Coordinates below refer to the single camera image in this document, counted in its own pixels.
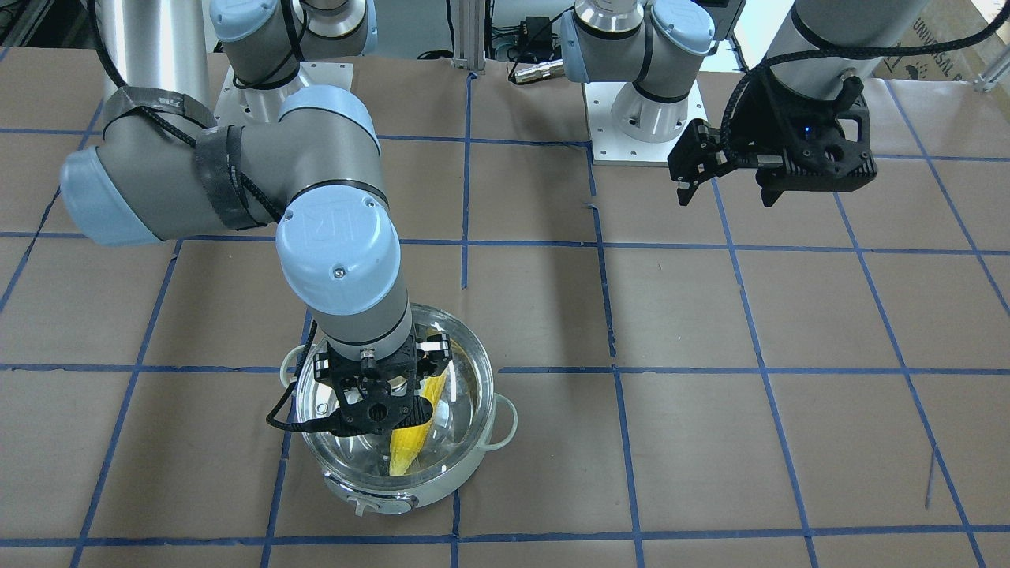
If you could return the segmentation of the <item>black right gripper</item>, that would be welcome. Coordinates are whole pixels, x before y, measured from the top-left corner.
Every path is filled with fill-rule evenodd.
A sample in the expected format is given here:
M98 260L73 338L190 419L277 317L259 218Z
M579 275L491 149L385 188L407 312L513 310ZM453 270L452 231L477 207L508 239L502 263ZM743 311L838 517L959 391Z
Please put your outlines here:
M314 418L312 431L382 435L428 423L434 404L417 393L420 381L443 374L451 360L450 337L444 332L429 335L424 342L411 332L396 352L383 359L362 353L354 361L325 346L312 357L312 377L335 392L339 406L327 417Z

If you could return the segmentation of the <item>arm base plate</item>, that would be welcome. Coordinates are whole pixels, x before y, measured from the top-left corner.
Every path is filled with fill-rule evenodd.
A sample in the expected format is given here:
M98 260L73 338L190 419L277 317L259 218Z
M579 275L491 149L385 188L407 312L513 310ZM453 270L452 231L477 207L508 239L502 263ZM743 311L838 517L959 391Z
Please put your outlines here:
M631 82L594 82L583 90L593 159L604 166L667 166L688 122L706 118L698 84L675 103L650 100Z

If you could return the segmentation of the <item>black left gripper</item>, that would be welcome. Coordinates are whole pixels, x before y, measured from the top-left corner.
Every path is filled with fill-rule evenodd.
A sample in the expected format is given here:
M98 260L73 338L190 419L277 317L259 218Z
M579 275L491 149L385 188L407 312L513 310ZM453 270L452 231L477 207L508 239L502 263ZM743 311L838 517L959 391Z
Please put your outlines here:
M737 169L754 169L761 200L772 207L784 192L852 192L876 179L863 82L845 77L830 100L810 99L758 75L743 90L728 127L686 123L668 155L679 205L700 184Z

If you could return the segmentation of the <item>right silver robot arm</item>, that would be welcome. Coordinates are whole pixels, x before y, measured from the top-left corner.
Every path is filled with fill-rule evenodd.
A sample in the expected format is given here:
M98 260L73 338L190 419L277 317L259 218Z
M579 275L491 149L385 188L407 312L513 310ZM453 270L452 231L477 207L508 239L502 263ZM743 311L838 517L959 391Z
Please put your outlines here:
M289 287L328 345L313 377L338 395L289 432L382 435L429 424L422 380L451 362L450 339L419 339L383 193L381 144L349 90L317 83L309 57L364 53L365 1L214 1L234 86L277 95L273 118L220 122L208 105L197 3L90 1L111 86L103 144L69 155L62 202L85 236L134 247L275 223Z

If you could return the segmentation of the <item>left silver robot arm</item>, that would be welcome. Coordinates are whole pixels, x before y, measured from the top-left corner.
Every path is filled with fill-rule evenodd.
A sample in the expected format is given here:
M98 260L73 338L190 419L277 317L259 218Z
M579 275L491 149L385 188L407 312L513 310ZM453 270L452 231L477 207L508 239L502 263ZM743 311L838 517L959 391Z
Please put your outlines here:
M922 1L796 1L719 125L686 119L714 13L733 2L577 1L559 19L567 78L623 84L613 115L628 136L674 140L668 172L687 205L698 187L753 169L765 207L786 192L852 192L872 182L863 81L873 48L893 48Z

